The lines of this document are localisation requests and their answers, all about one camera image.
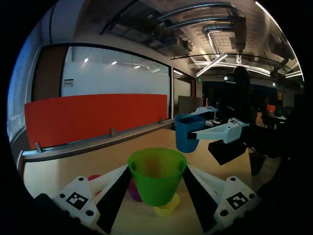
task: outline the red wall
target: red wall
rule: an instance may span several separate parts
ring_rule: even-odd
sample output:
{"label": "red wall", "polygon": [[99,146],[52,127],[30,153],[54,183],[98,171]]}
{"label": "red wall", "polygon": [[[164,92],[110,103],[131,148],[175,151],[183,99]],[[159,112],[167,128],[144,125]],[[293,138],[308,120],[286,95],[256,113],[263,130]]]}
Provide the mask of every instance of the red wall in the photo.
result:
{"label": "red wall", "polygon": [[98,94],[25,104],[29,144],[61,145],[167,119],[167,95]]}

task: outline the white plastic mount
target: white plastic mount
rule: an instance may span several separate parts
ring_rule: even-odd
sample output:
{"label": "white plastic mount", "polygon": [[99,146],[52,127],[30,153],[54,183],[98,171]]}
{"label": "white plastic mount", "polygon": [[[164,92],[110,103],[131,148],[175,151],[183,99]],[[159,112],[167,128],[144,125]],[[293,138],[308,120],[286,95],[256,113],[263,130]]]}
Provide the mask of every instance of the white plastic mount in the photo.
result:
{"label": "white plastic mount", "polygon": [[244,123],[233,117],[226,124],[192,133],[197,134],[196,139],[221,139],[225,144],[228,144],[239,139],[242,128],[246,126],[249,126],[249,123]]}

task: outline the duct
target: duct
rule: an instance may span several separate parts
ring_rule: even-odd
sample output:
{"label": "duct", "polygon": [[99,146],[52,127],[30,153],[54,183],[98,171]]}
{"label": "duct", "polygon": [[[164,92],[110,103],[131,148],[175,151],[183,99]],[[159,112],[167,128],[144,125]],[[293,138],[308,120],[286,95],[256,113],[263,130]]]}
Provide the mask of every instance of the duct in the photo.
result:
{"label": "duct", "polygon": [[209,44],[214,51],[215,54],[219,54],[218,47],[216,46],[215,40],[212,37],[212,33],[220,32],[220,31],[233,31],[234,27],[232,24],[227,25],[206,25],[202,28],[203,33],[207,36],[209,40]]}
{"label": "duct", "polygon": [[210,16],[210,17],[202,17],[197,19],[191,20],[184,20],[177,24],[168,26],[168,29],[180,29],[185,26],[195,25],[195,24],[202,24],[202,23],[209,23],[209,22],[233,22],[236,17],[233,16]]}
{"label": "duct", "polygon": [[175,9],[175,10],[173,10],[171,12],[168,12],[167,14],[165,14],[163,16],[160,16],[158,18],[158,20],[164,21],[164,20],[166,20],[166,19],[168,19],[170,17],[173,17],[175,15],[178,15],[178,14],[187,13],[187,12],[195,11],[195,10],[207,9],[207,8],[210,8],[210,7],[228,8],[228,9],[231,9],[235,15],[237,15],[236,13],[238,12],[236,7],[233,6],[230,3],[221,3],[221,2],[203,3],[203,4],[190,5],[190,6],[187,6],[187,7],[182,7],[182,8]]}

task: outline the table surface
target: table surface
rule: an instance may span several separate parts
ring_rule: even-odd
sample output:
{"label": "table surface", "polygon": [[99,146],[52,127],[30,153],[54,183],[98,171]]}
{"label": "table surface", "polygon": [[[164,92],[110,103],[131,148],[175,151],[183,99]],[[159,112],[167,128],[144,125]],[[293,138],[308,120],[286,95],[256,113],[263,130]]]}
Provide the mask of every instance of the table surface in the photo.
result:
{"label": "table surface", "polygon": [[[223,180],[236,175],[251,187],[248,150],[220,166],[208,151],[210,142],[213,140],[200,140],[194,152],[183,153],[188,163]],[[88,177],[106,174],[127,163],[133,152],[157,147],[177,150],[175,131],[160,129],[96,151],[62,159],[26,163],[24,183],[33,197],[40,193],[53,197],[79,175]],[[135,202],[127,192],[114,222],[112,234],[203,234],[183,180],[177,193],[180,203],[174,213],[169,217],[159,217],[152,207]]]}

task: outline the ceiling duct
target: ceiling duct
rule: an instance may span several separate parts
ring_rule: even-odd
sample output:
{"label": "ceiling duct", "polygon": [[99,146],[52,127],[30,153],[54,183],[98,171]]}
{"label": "ceiling duct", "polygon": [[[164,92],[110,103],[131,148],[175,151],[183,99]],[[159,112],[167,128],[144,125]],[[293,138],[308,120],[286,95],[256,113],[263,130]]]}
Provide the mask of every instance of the ceiling duct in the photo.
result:
{"label": "ceiling duct", "polygon": [[237,16],[237,13],[238,13],[238,9],[235,6],[233,6],[232,4],[230,4],[230,3],[222,3],[222,2],[212,3],[211,2],[211,3],[202,3],[202,4],[196,4],[196,5],[189,5],[189,6],[186,6],[186,7],[175,9],[173,11],[170,11],[170,12],[166,13],[163,16],[160,16],[158,18],[158,20],[164,21],[164,20],[166,20],[166,19],[168,19],[170,17],[176,16],[178,14],[187,13],[187,12],[195,11],[195,10],[203,10],[203,9],[207,9],[207,8],[210,8],[210,7],[219,7],[219,8],[231,9],[233,15],[235,15],[235,16]]}
{"label": "ceiling duct", "polygon": [[180,29],[185,26],[195,25],[195,24],[203,24],[209,22],[233,22],[234,16],[210,16],[210,17],[202,17],[191,20],[184,20],[182,22],[173,24],[168,26],[168,29]]}
{"label": "ceiling duct", "polygon": [[162,45],[154,48],[166,56],[188,55],[192,51],[192,45],[176,36],[168,37],[162,41]]}
{"label": "ceiling duct", "polygon": [[232,24],[228,24],[228,25],[206,25],[202,28],[202,32],[206,35],[207,39],[209,40],[209,44],[215,54],[219,54],[219,50],[211,34],[220,31],[232,32],[234,31],[234,27]]}

